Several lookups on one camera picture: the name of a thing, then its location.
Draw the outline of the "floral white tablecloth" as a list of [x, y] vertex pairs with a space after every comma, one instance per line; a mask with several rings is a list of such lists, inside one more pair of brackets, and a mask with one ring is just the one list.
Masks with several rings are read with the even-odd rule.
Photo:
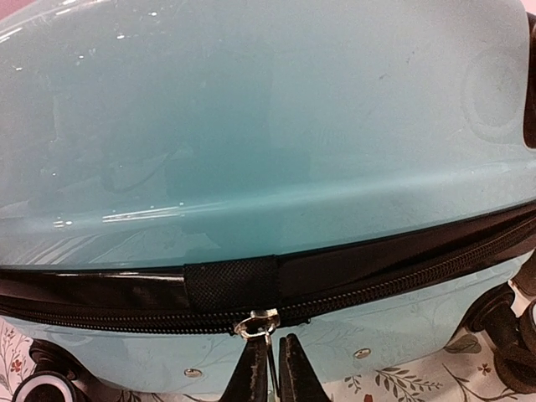
[[[422, 359], [323, 385], [331, 401], [535, 401], [507, 387], [492, 366], [491, 341], [461, 332], [444, 349]], [[1, 319], [1, 401], [35, 370], [31, 338]], [[87, 390], [94, 401], [216, 401], [218, 394], [154, 394], [130, 390]]]

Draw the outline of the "pink and teal kids suitcase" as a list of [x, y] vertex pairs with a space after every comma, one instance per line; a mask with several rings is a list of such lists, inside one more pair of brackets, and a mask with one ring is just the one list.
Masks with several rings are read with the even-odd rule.
[[1, 6], [14, 401], [222, 394], [297, 335], [322, 387], [486, 331], [535, 389], [535, 16], [519, 1]]

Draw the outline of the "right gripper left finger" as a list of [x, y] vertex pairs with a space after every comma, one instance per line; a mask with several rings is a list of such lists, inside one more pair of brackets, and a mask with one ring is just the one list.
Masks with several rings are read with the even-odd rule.
[[245, 342], [222, 402], [266, 402], [271, 336], [262, 334]]

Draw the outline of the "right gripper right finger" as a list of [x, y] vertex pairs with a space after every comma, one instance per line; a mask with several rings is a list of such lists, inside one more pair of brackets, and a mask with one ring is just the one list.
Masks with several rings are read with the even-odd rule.
[[280, 339], [279, 380], [282, 402], [331, 401], [294, 333]]

